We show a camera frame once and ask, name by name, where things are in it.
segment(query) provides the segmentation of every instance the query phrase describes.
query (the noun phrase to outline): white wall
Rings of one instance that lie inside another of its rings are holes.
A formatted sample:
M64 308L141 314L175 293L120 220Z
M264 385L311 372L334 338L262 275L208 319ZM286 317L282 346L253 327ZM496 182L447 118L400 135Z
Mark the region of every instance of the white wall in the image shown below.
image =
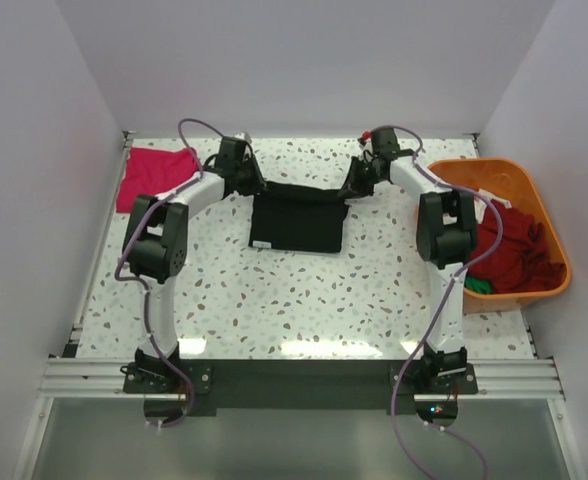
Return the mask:
M478 132L553 0L57 0L119 126Z
M570 290L527 318L556 357L588 463L588 0L557 1L480 145L528 168L568 251Z
M0 480L69 334L121 142L58 7L0 0Z

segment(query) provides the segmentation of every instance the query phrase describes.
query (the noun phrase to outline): black fabric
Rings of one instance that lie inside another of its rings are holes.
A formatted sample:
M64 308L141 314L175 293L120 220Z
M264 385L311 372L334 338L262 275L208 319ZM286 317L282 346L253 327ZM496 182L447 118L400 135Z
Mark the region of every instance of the black fabric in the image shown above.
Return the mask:
M267 182L254 196L250 246L338 253L349 207L338 190Z

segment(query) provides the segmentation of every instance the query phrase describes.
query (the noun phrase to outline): table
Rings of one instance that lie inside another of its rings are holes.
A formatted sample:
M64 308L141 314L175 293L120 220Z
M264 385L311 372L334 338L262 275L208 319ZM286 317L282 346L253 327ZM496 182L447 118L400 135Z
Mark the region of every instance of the table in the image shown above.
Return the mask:
M218 143L192 141L203 159ZM183 145L136 139L133 146L176 151ZM350 157L359 153L349 138L257 138L253 147L267 180L319 188L340 187ZM427 139L425 150L425 165L476 156L471 139ZM192 219L175 298L181 356L406 358L429 323L427 272L414 240L416 206L390 184L349 203L337 255L248 247L252 198L231 195ZM77 357L132 358L141 340L141 289L113 278L127 221L112 216L80 319ZM533 358L520 311L466 315L463 328L471 360Z

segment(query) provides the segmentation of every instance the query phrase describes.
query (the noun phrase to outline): orange basket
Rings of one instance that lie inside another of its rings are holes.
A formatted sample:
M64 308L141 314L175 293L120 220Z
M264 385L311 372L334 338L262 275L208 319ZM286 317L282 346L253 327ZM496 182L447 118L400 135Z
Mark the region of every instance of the orange basket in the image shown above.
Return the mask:
M572 272L561 241L543 206L534 182L518 164L504 158L441 160L430 165L430 170L453 185L488 190L505 198L524 213L533 215L545 228L545 236L552 262L565 264L563 283L554 290L482 295L465 289L465 313L502 312L525 307L541 298L561 293L570 283Z

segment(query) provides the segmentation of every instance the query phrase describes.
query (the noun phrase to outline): pink cloth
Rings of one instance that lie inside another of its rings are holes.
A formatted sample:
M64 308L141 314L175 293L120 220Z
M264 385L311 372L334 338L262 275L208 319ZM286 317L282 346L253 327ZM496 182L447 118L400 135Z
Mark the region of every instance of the pink cloth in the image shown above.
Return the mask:
M196 159L188 149L166 152L132 148L125 178L116 198L116 211L129 213L138 195L156 195L171 190L189 180L197 171Z

